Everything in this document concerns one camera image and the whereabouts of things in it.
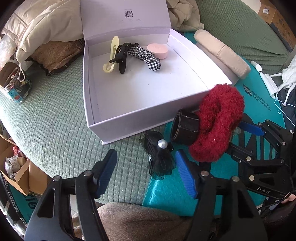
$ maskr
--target black and white checkered scrunchie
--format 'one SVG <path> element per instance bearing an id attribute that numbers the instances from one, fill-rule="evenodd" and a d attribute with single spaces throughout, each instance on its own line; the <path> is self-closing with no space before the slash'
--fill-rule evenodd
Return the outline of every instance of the black and white checkered scrunchie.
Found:
<path id="1" fill-rule="evenodd" d="M 128 50 L 128 54 L 143 60 L 150 70 L 158 71 L 161 67 L 160 59 L 146 49 L 139 46 L 132 46 Z"/>

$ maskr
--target qr code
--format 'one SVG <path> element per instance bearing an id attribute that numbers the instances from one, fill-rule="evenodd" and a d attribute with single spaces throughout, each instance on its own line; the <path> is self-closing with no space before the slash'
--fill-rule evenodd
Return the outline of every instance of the qr code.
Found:
<path id="1" fill-rule="evenodd" d="M 133 17 L 133 11 L 125 11 L 126 18 L 131 18 Z"/>

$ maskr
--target pink soap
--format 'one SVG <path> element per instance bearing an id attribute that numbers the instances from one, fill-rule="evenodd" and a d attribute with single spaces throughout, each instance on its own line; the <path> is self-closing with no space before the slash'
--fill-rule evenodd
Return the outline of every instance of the pink soap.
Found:
<path id="1" fill-rule="evenodd" d="M 164 59 L 168 55 L 168 48 L 164 44 L 149 44 L 147 50 L 159 59 Z"/>

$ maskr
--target red fuzzy scrunchie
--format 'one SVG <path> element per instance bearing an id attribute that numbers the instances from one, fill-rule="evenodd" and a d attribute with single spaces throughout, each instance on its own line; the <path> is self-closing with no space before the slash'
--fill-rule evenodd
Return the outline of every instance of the red fuzzy scrunchie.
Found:
<path id="1" fill-rule="evenodd" d="M 210 90 L 196 112 L 200 130 L 197 140 L 189 147 L 192 157 L 200 162 L 217 161 L 227 150 L 243 112 L 244 98 L 236 88 L 224 84 Z"/>

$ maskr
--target open gift box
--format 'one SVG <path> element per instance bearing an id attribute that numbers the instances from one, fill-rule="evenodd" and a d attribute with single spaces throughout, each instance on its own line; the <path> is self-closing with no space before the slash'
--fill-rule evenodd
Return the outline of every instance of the open gift box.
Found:
<path id="1" fill-rule="evenodd" d="M 231 84 L 197 46 L 171 29 L 165 0 L 81 1 L 83 97 L 88 127 L 107 144 L 172 121 L 179 109 L 197 110 L 217 84 Z M 114 36 L 120 44 L 168 47 L 161 68 L 152 71 L 128 56 L 126 71 L 103 71 Z"/>
<path id="2" fill-rule="evenodd" d="M 20 191 L 24 195 L 28 195 L 29 192 L 34 192 L 42 195 L 47 187 L 48 176 L 41 169 L 39 169 L 30 160 L 26 161 L 25 164 L 15 175 L 15 181 L 11 180 L 5 170 L 6 158 L 13 157 L 13 145 L 10 145 L 6 150 L 0 152 L 0 171 L 4 178 L 13 187 Z"/>

